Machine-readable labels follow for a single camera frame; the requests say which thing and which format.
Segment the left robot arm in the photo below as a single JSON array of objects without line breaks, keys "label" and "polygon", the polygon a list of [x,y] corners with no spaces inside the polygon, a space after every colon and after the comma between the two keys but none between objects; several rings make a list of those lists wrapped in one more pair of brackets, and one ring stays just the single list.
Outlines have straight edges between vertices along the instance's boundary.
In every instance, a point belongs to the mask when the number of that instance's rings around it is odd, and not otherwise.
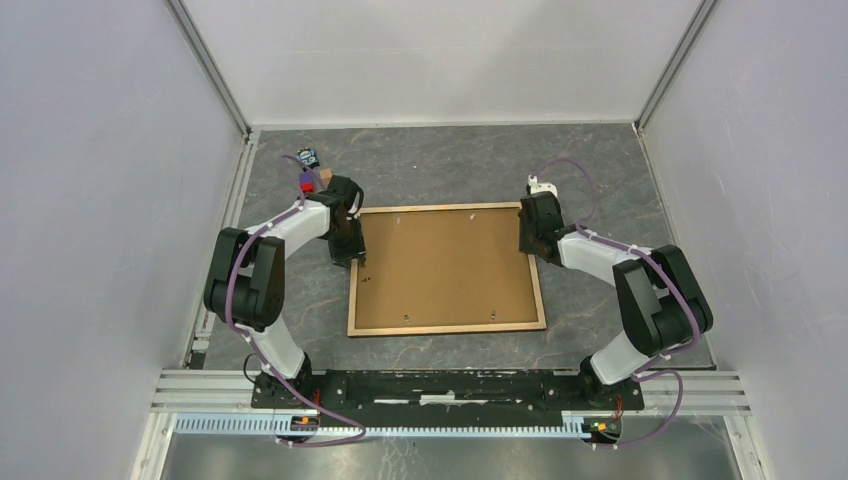
[{"label": "left robot arm", "polygon": [[216,239],[204,306],[251,347],[290,407],[312,399],[314,381],[308,355],[282,318],[286,262],[315,239],[326,241],[337,266],[363,262],[366,246],[358,218],[363,200],[356,182],[336,175],[324,190],[301,196],[277,216],[248,229],[227,227]]}]

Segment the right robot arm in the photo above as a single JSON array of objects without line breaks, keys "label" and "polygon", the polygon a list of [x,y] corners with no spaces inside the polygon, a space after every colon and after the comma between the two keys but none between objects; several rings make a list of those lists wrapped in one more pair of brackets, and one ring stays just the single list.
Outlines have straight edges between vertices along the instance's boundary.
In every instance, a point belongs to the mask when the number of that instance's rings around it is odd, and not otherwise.
[{"label": "right robot arm", "polygon": [[661,359],[696,346],[714,325],[706,296],[679,247],[629,246],[580,224],[567,225],[551,192],[521,198],[519,249],[616,291],[622,330],[579,367],[578,396],[591,408],[606,406],[619,386]]}]

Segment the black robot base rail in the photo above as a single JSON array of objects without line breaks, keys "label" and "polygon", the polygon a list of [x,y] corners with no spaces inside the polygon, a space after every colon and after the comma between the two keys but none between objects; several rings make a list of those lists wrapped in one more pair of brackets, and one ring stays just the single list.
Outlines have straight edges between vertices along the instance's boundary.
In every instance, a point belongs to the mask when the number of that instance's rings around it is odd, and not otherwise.
[{"label": "black robot base rail", "polygon": [[300,377],[289,392],[267,373],[253,381],[259,410],[321,407],[316,424],[379,428],[554,427],[564,412],[641,411],[645,401],[632,380],[594,383],[575,371],[327,370]]}]

